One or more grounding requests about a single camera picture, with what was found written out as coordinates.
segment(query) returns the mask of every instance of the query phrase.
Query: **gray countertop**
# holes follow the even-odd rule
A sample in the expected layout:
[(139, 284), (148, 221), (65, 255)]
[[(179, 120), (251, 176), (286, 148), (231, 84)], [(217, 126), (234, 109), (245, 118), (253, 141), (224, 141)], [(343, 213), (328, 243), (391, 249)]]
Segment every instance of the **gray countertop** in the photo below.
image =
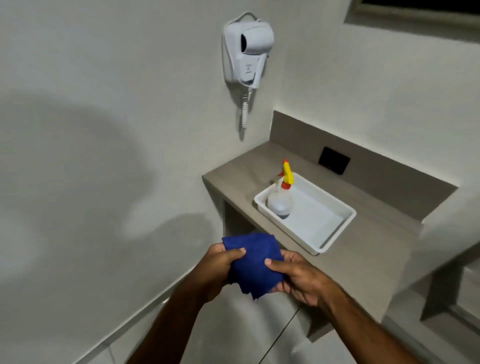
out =
[[(288, 159), (294, 172), (357, 211), (357, 216), (323, 254), (310, 255), (253, 204), (255, 195), (276, 180), (283, 158)], [(208, 172), (204, 181), (257, 228), (274, 235), (286, 249), (301, 253), (338, 282), (373, 318), (382, 320), (418, 239), (419, 221), (272, 142)]]

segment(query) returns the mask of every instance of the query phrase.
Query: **hair dryer handle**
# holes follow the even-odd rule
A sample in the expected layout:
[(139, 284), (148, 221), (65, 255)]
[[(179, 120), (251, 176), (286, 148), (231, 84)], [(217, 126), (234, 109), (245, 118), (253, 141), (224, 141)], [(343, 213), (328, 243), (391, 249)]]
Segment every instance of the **hair dryer handle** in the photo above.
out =
[(250, 86), (251, 88), (257, 89), (260, 86), (260, 78), (262, 78), (262, 73), (264, 71), (265, 61), (267, 59), (267, 54), (264, 53), (260, 56), (258, 63), (257, 63), (257, 70), (255, 71), (255, 78), (253, 79), (253, 83)]

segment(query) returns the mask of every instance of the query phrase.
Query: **blue cloth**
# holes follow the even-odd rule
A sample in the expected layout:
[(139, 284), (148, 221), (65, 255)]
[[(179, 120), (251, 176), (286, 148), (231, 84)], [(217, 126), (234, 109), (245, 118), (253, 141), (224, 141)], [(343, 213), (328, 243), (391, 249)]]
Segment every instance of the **blue cloth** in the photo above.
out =
[(283, 280), (283, 274), (273, 272), (265, 264), (265, 258), (283, 260), (275, 237), (263, 233), (228, 236), (222, 238), (225, 249), (245, 248), (247, 253), (235, 260), (228, 273), (230, 283), (238, 283), (242, 293), (251, 293), (253, 299), (270, 292)]

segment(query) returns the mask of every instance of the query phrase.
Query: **plastic tray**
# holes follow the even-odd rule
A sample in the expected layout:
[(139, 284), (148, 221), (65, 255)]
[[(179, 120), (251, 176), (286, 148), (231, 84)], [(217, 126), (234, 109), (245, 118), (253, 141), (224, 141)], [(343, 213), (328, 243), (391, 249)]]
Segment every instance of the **plastic tray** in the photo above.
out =
[(279, 218), (266, 206), (268, 195), (276, 188), (275, 184), (260, 192), (253, 200), (262, 214), (310, 254), (324, 253), (357, 212), (299, 174), (293, 175), (295, 183), (290, 193), (294, 205), (287, 218)]

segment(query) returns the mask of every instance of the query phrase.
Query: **forearm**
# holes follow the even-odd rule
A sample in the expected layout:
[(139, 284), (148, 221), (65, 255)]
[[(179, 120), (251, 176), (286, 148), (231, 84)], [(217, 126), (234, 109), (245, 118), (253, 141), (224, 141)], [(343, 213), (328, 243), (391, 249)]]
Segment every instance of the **forearm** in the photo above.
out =
[(202, 296), (182, 282), (127, 364), (180, 363), (202, 306)]
[(319, 305), (359, 364), (420, 363), (336, 283), (324, 287)]

